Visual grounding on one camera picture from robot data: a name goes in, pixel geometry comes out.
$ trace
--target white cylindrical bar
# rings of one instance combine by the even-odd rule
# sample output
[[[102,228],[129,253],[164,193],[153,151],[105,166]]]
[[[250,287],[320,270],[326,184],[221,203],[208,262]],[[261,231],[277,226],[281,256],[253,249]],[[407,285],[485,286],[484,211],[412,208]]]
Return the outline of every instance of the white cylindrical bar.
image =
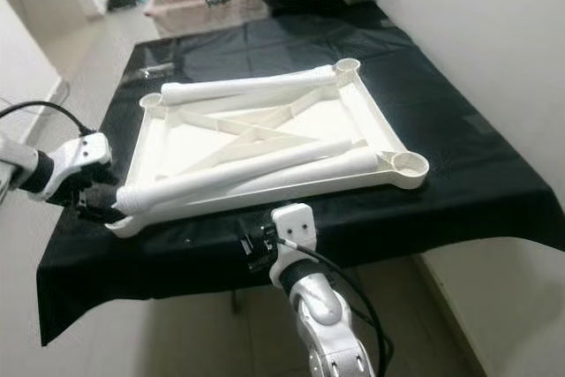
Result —
[[[204,83],[167,83],[161,87],[165,105],[178,105],[216,97],[254,93],[277,88],[315,87],[335,84],[337,74],[331,65],[324,65],[310,71],[275,75],[257,79],[228,79]]]
[[[218,186],[234,184],[325,156],[337,156],[350,149],[350,139],[318,141],[272,154],[225,163],[211,170],[167,178],[149,185],[126,185],[117,191],[116,209],[126,215],[138,215],[155,205],[186,197],[203,188],[213,191]]]
[[[356,176],[375,172],[379,167],[379,156],[370,147],[353,149],[343,155],[304,163],[296,167],[278,170],[244,181],[229,189],[223,195],[235,196],[243,193],[260,192],[274,187],[300,185],[312,181]]]

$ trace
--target black tablecloth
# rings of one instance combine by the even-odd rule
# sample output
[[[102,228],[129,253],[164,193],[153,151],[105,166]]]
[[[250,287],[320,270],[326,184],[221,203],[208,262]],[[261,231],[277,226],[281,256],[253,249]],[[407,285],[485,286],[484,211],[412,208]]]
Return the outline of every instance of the black tablecloth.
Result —
[[[259,77],[355,57],[388,121],[431,171],[416,191],[382,186],[302,199],[315,214],[319,252],[356,266],[476,238],[527,238],[565,250],[552,190],[406,34],[381,27],[382,18],[364,4],[136,46],[126,72],[172,61],[175,75],[117,89],[101,127],[113,147],[113,171],[124,181],[141,124],[138,99],[167,80]],[[65,210],[37,271],[42,344],[111,299],[268,283],[267,273],[249,274],[237,229],[265,222],[277,206],[159,224],[125,240]]]

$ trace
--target floor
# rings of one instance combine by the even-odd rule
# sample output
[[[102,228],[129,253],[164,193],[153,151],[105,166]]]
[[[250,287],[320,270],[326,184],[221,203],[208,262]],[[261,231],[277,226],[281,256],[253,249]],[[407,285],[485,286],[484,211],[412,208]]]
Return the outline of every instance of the floor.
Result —
[[[121,11],[73,34],[47,54],[70,82],[64,106],[97,126],[134,43],[157,32],[140,10]],[[53,116],[38,147],[75,137]],[[60,214],[12,193],[0,207],[0,375],[3,377],[308,376],[306,353],[288,301],[273,287],[158,301],[114,301],[95,308],[47,348],[39,344],[34,273]],[[395,341],[388,377],[471,377],[446,322],[410,258],[350,270]],[[355,304],[354,297],[344,290]],[[375,352],[373,331],[355,322]]]

